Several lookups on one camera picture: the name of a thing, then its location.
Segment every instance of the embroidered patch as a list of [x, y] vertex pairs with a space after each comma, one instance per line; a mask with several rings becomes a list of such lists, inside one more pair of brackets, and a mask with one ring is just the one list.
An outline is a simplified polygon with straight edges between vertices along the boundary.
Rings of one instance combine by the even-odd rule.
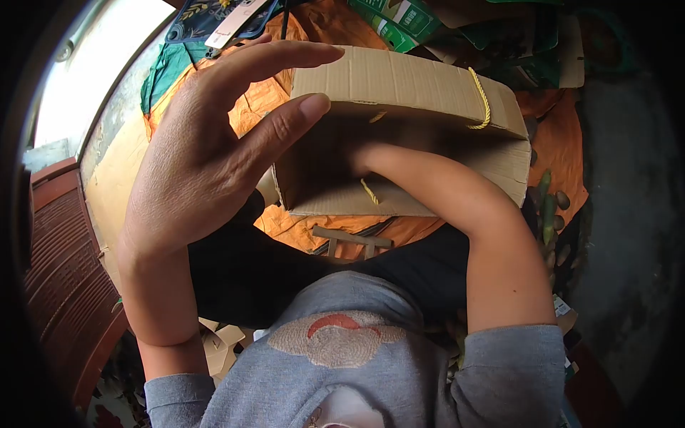
[[317, 366], [357, 368], [371, 361], [382, 343], [394, 343], [403, 329], [383, 325], [370, 312], [324, 312], [281, 326], [268, 344], [291, 355], [304, 355]]

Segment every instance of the concrete floor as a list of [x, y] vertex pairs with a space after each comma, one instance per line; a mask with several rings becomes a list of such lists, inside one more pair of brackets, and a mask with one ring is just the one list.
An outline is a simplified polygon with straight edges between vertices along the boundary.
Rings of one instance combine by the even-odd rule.
[[591, 227], [587, 263], [565, 299], [580, 314], [576, 330], [629, 403], [682, 282], [681, 160], [649, 74], [590, 78], [580, 92]]

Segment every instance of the green packaging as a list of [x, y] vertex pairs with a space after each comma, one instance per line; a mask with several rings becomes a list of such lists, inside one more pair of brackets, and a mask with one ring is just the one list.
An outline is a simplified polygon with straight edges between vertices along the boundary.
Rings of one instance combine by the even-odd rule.
[[376, 15], [355, 0], [348, 0], [349, 6], [373, 28], [386, 46], [394, 52], [407, 53], [419, 44], [409, 34], [403, 32], [393, 21]]
[[359, 5], [393, 21], [399, 29], [419, 43], [425, 42], [443, 24], [421, 0], [348, 0], [356, 9]]

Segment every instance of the adult hand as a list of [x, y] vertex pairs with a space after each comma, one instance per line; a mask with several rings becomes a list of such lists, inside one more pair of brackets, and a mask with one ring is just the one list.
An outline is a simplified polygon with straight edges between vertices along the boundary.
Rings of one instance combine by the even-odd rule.
[[238, 138], [227, 112], [250, 83], [316, 67], [344, 51], [264, 35], [199, 71], [174, 96], [140, 165], [120, 248], [163, 257], [225, 224], [285, 149], [330, 109], [323, 94], [290, 100]]

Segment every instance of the paper label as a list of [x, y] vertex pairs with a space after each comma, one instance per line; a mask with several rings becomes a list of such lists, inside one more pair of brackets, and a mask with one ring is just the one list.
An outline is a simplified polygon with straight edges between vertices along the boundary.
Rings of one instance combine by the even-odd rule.
[[561, 297], [554, 295], [554, 313], [556, 316], [561, 316], [570, 311], [571, 308], [564, 302]]

